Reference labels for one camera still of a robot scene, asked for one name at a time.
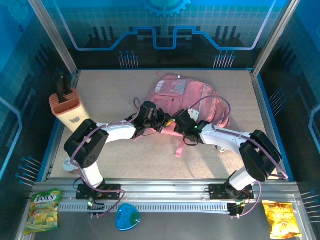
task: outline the glass panel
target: glass panel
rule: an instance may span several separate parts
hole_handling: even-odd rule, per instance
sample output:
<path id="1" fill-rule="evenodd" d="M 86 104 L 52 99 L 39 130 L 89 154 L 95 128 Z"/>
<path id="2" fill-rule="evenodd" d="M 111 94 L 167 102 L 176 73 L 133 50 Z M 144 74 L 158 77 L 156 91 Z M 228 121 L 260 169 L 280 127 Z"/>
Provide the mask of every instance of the glass panel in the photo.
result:
<path id="1" fill-rule="evenodd" d="M 44 0 L 79 69 L 252 68 L 287 0 Z"/>
<path id="2" fill-rule="evenodd" d="M 319 9 L 301 0 L 261 71 L 296 181 L 320 180 Z"/>
<path id="3" fill-rule="evenodd" d="M 54 73 L 66 68 L 28 1 L 0 1 L 0 36 L 0 239 L 15 239 L 56 120 Z"/>

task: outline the beige tabletop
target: beige tabletop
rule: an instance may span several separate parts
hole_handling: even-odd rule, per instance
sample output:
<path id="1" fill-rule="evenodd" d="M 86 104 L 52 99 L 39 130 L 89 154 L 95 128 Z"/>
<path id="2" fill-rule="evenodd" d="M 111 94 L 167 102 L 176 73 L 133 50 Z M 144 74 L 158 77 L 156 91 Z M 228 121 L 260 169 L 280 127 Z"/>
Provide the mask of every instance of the beige tabletop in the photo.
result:
<path id="1" fill-rule="evenodd" d="M 231 130 L 265 131 L 248 71 L 161 70 L 213 86 L 231 104 Z M 133 99 L 148 98 L 160 80 L 157 70 L 82 71 L 77 91 L 89 116 L 99 123 L 122 121 L 136 112 Z M 71 132 L 65 128 L 52 169 L 52 178 L 75 178 L 63 169 L 68 157 L 63 146 Z M 137 141 L 119 140 L 104 146 L 97 164 L 105 178 L 216 178 L 226 179 L 244 166 L 239 155 L 219 153 L 213 145 L 186 146 L 175 153 L 182 138 L 156 133 Z"/>

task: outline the gear logo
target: gear logo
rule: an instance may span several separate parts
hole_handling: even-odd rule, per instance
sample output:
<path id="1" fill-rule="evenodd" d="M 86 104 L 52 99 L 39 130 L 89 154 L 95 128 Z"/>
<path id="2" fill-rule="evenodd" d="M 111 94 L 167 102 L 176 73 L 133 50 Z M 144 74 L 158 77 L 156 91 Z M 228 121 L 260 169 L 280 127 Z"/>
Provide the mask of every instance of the gear logo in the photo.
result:
<path id="1" fill-rule="evenodd" d="M 174 14 L 180 14 L 181 10 L 186 9 L 187 4 L 191 4 L 190 0 L 143 0 L 143 9 L 148 10 L 150 14 L 160 15 L 166 18 L 173 17 Z"/>
<path id="2" fill-rule="evenodd" d="M 0 6 L 6 6 L 11 16 L 19 24 L 28 19 L 29 6 L 27 0 L 0 0 Z"/>

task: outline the snack bag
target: snack bag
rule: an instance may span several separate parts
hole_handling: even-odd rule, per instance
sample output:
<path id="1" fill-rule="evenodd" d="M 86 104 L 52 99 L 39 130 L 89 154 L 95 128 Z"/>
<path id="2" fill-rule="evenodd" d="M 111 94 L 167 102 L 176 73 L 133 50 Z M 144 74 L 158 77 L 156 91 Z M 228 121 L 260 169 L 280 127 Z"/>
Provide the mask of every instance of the snack bag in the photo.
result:
<path id="1" fill-rule="evenodd" d="M 58 205 L 61 200 L 58 188 L 32 196 L 24 234 L 46 232 L 58 228 Z"/>
<path id="2" fill-rule="evenodd" d="M 266 218 L 271 226 L 270 239 L 302 237 L 292 203 L 262 201 Z"/>

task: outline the blue lid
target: blue lid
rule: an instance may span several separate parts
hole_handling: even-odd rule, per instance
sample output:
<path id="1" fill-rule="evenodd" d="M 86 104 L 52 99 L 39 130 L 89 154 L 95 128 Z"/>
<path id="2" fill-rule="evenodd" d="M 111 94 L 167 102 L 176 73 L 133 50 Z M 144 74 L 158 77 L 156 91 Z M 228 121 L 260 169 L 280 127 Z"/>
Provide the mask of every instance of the blue lid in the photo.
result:
<path id="1" fill-rule="evenodd" d="M 119 231 L 128 231 L 140 223 L 138 210 L 129 203 L 122 204 L 115 215 L 115 227 Z"/>

